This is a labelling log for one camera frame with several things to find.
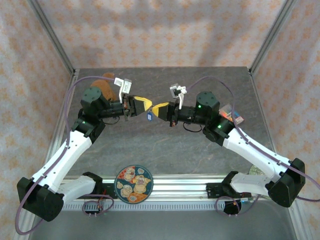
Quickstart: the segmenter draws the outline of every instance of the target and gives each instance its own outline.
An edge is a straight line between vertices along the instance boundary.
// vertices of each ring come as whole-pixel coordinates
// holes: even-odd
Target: metal bar
[[[33,9],[34,14],[36,15],[36,17],[40,21],[43,29],[48,34],[48,37],[50,38],[51,42],[54,45],[54,48],[56,49],[56,51],[58,52],[59,56],[61,57],[61,60],[63,61],[63,64],[64,64],[65,68],[68,70],[68,72],[70,74],[73,74],[74,73],[74,68],[73,68],[73,66],[71,64],[71,61],[68,58],[64,48],[62,47],[57,35],[55,34],[54,29],[52,28],[49,20],[47,19],[46,14],[42,10],[38,0],[27,0],[27,1],[29,2],[29,5]]]
[[[297,240],[318,239],[312,235],[306,212],[303,209],[304,203],[300,200],[294,201],[289,208],[289,214]]]
[[[265,115],[265,112],[264,112],[264,109],[262,107],[262,104],[261,104],[261,101],[260,101],[260,97],[258,95],[258,91],[257,91],[257,86],[256,86],[256,83],[255,83],[255,80],[254,80],[254,76],[253,75],[250,75],[250,80],[251,80],[251,83],[252,83],[252,86],[253,86],[253,90],[254,90],[254,93],[255,93],[255,96],[256,96],[256,100],[258,102],[258,105],[259,105],[259,109],[260,109],[260,112],[261,112],[261,115],[262,115],[262,120],[263,120],[263,123],[264,123],[264,126],[265,126],[265,129],[266,129],[266,133],[268,135],[268,138],[269,138],[269,141],[271,143],[271,150],[273,152],[276,152],[276,145],[271,137],[271,133],[270,133],[270,130],[269,130],[269,127],[268,127],[268,120],[266,118],[266,115]]]
[[[61,184],[69,183],[79,176],[66,176]],[[203,202],[208,201],[207,183],[221,183],[226,175],[217,174],[168,174],[154,175],[152,193],[147,202]],[[113,184],[114,177],[103,177],[102,182]],[[241,198],[242,201],[252,201],[250,198]]]
[[[58,118],[57,118],[57,124],[56,124],[56,128],[55,128],[55,131],[54,131],[53,144],[49,148],[48,158],[45,160],[45,163],[47,163],[47,161],[56,153],[56,151],[61,146],[61,142],[62,142],[62,138],[63,138],[63,135],[64,135],[65,126],[66,126],[65,119],[64,119],[64,116],[63,116],[63,114],[64,114],[64,104],[63,103],[67,99],[67,92],[68,92],[69,88],[71,87],[71,85],[75,81],[78,80],[79,72],[80,72],[79,69],[76,69],[74,71],[74,74],[71,76],[71,79],[70,79],[69,84],[67,86],[66,92],[64,94],[62,106],[61,106],[60,111],[59,111],[59,115],[58,115]],[[75,91],[75,89],[73,89],[73,91],[71,92],[71,96],[70,96],[69,103],[68,103],[67,110],[66,110],[67,114],[69,113],[69,110],[70,110],[70,106],[71,106],[72,98],[73,98],[73,95],[74,95],[74,91]]]
[[[82,211],[85,200],[72,201],[63,206],[62,211]],[[111,205],[111,201],[103,200],[103,209]],[[219,200],[217,203],[218,210],[224,210],[225,201]],[[206,201],[149,201],[149,199],[139,204],[127,204],[121,200],[115,200],[110,211],[212,211],[215,210],[215,201],[210,199]],[[88,203],[84,210],[98,210],[98,205]]]
[[[283,7],[278,14],[273,26],[271,27],[268,35],[266,36],[258,54],[256,55],[255,59],[253,60],[253,63],[249,69],[250,75],[252,75],[258,68],[259,64],[263,60],[263,58],[266,56],[270,46],[272,45],[273,41],[278,35],[279,30],[285,23],[288,15],[290,14],[292,8],[294,7],[297,0],[287,0]]]

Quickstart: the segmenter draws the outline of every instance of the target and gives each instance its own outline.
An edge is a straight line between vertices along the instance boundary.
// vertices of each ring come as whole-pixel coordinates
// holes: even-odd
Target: blue tag
[[[150,111],[146,114],[146,119],[148,119],[149,122],[152,121],[152,113]]]

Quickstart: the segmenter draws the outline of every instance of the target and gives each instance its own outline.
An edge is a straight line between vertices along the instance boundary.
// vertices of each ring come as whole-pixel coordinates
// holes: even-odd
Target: brown plush toy
[[[105,74],[102,75],[105,78],[110,78],[110,79],[115,79],[115,74],[106,72]],[[109,85],[109,81],[104,80],[104,79],[98,79],[95,80],[92,84],[91,87],[98,87],[101,89],[102,95],[105,97],[105,99],[115,101],[117,100],[117,95],[115,92],[111,89]]]

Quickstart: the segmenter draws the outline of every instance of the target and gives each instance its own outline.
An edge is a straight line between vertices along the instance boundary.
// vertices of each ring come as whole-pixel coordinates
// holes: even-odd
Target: metal corner post
[[[46,31],[48,37],[50,38],[52,44],[54,45],[54,48],[58,52],[61,60],[63,61],[63,64],[65,68],[68,70],[70,74],[73,74],[75,69],[73,68],[70,59],[68,58],[64,48],[62,47],[54,29],[52,28],[46,14],[44,13],[43,9],[41,8],[38,0],[27,0],[29,5],[34,11],[34,14],[40,21],[43,29]]]
[[[257,53],[256,57],[254,58],[251,67],[249,68],[250,75],[253,75],[254,72],[258,69],[260,63],[267,55],[268,50],[270,49],[273,41],[277,37],[279,30],[284,25],[287,17],[291,13],[295,3],[297,0],[286,0],[283,4],[278,16],[276,17],[269,33],[267,34],[259,52]]]
[[[63,97],[63,101],[65,101],[67,98],[67,92],[68,92],[68,89],[70,88],[70,86],[78,79],[79,71],[80,71],[79,69],[76,69],[75,73],[71,74],[70,79],[69,79],[69,83],[68,83],[68,87],[67,87],[65,94],[64,94],[64,97]],[[70,97],[70,102],[67,106],[67,113],[69,112],[69,109],[70,109],[72,97],[73,97],[73,92]],[[48,160],[55,154],[55,152],[59,149],[59,147],[61,145],[64,129],[66,126],[66,123],[64,121],[65,119],[63,116],[63,112],[64,112],[63,110],[64,110],[64,104],[61,104],[61,107],[59,110],[59,116],[57,118],[58,121],[56,122],[56,125],[54,128],[53,136],[52,136],[52,139],[51,139],[51,142],[49,145],[49,149],[48,149],[45,161],[44,161],[45,163],[48,162]],[[28,231],[29,229],[31,229],[34,224],[34,220],[35,220],[35,215],[32,214],[31,212],[23,209],[21,211],[20,221],[19,221],[21,230]],[[13,233],[14,240],[28,240],[29,237],[30,237],[30,234],[19,235],[16,232]]]

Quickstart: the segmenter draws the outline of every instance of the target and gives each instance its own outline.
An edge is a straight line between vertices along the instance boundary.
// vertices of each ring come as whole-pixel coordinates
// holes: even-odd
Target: yellow object
[[[152,106],[152,101],[150,101],[147,98],[144,98],[141,96],[135,96],[134,99],[143,102],[145,111],[147,111]]]
[[[159,103],[155,106],[152,107],[152,112],[154,115],[156,115],[157,117],[159,117],[159,108],[165,107],[169,105],[169,102],[163,102],[163,103]]]

